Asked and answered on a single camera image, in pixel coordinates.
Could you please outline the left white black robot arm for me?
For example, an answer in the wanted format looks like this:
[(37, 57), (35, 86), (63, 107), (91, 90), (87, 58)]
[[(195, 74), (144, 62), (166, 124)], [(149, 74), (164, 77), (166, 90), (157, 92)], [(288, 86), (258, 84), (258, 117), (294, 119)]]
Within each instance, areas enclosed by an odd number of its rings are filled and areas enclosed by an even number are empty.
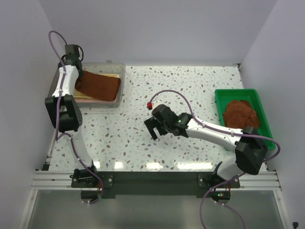
[(82, 113), (73, 97), (75, 85), (84, 75), (81, 50), (76, 44), (65, 45), (65, 54), (58, 63), (58, 81), (52, 95), (45, 98), (45, 106), (55, 128), (55, 140), (67, 140), (75, 162), (75, 169), (70, 176), (71, 186), (89, 188), (97, 187), (99, 175), (86, 149), (82, 134)]

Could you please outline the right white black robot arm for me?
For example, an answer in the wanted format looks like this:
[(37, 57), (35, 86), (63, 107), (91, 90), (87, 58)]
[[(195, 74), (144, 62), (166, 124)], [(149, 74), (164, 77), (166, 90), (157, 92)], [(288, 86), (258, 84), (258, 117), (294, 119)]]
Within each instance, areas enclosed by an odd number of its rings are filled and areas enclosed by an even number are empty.
[(152, 112), (151, 118), (144, 121), (151, 137), (168, 133), (174, 136), (205, 140), (225, 149), (231, 150), (234, 156), (227, 161), (217, 164), (213, 173), (206, 178), (212, 186), (224, 187), (231, 178), (241, 173), (257, 175), (265, 160), (268, 147), (258, 132), (252, 128), (228, 128), (195, 119), (191, 114), (177, 115), (164, 104), (147, 104)]

